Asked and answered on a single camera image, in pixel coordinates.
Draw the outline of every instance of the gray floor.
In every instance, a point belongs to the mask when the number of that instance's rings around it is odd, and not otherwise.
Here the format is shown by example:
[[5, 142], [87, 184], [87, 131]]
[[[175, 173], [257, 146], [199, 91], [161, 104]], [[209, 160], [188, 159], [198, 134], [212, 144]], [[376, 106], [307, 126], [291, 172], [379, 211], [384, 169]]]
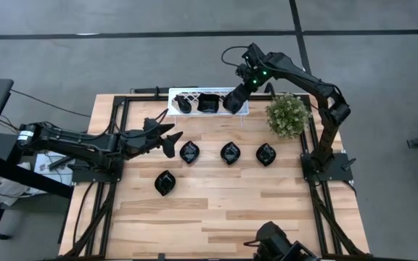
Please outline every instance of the gray floor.
[[[301, 0], [298, 9], [304, 30], [418, 29], [418, 0]], [[0, 0], [0, 34], [293, 28], [287, 0]], [[406, 139], [418, 136], [418, 36], [305, 41], [313, 74], [337, 84], [353, 110], [341, 133], [347, 152], [358, 159], [353, 173], [372, 253], [418, 260], [418, 150], [406, 146]], [[239, 79], [221, 64], [220, 53], [250, 42], [283, 51], [300, 65], [294, 36], [0, 41], [0, 78], [14, 79], [19, 91], [90, 113], [96, 94], [235, 86]], [[240, 54], [227, 59], [237, 61]], [[299, 91], [286, 82], [274, 86]], [[77, 131], [88, 125], [86, 118], [17, 94], [4, 115], [17, 124], [48, 120]], [[0, 260], [55, 256], [67, 202], [48, 196], [20, 204], [23, 211], [4, 218], [9, 222], [1, 232], [15, 239], [0, 242]]]

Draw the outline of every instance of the potted plant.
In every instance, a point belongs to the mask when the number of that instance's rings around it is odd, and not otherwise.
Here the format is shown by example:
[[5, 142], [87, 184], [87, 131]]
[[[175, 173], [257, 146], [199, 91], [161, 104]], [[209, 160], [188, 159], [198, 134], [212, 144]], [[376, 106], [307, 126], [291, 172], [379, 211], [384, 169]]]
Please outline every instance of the potted plant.
[[267, 124], [280, 138], [295, 138], [304, 130], [311, 113], [300, 97], [292, 94], [278, 96], [266, 107]]

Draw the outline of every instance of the wooden tabletop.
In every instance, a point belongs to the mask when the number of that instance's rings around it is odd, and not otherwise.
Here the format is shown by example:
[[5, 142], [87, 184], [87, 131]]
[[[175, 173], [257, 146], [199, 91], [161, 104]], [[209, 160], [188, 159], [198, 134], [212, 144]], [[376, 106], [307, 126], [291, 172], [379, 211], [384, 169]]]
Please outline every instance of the wooden tabletop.
[[[89, 133], [101, 133], [107, 127], [113, 97], [97, 96]], [[256, 248], [243, 246], [242, 242], [253, 240], [256, 231], [270, 220], [286, 232], [291, 242], [298, 240], [319, 254], [311, 197], [299, 160], [300, 139], [278, 138], [269, 130], [265, 113], [268, 104], [250, 101], [250, 114], [244, 118], [243, 127], [237, 116], [177, 117], [176, 127], [169, 134], [183, 131], [184, 135], [176, 144], [173, 159], [154, 149], [127, 161], [115, 194], [107, 258], [157, 258], [158, 253], [168, 258], [251, 258]], [[131, 102], [127, 129], [142, 128], [145, 117], [157, 117], [166, 107], [166, 101]], [[323, 127], [317, 111], [313, 116], [320, 136]], [[163, 122], [173, 123], [174, 117]], [[308, 146], [313, 148], [307, 133]], [[178, 155], [181, 146], [190, 140], [200, 148], [199, 159], [192, 166]], [[241, 157], [228, 166], [220, 158], [220, 150], [230, 141], [241, 149]], [[276, 150], [276, 159], [268, 167], [255, 158], [264, 143]], [[339, 135], [333, 147], [343, 149]], [[176, 177], [176, 187], [162, 197], [154, 181], [164, 170]], [[72, 248], [73, 228], [87, 186], [79, 184], [73, 192], [60, 254]], [[337, 222], [358, 248], [368, 252], [354, 193], [339, 181], [329, 182], [329, 187]], [[86, 197], [77, 239], [90, 222], [95, 192], [96, 184]], [[332, 252], [325, 220], [324, 227]], [[97, 233], [94, 254], [99, 251], [100, 237]]]

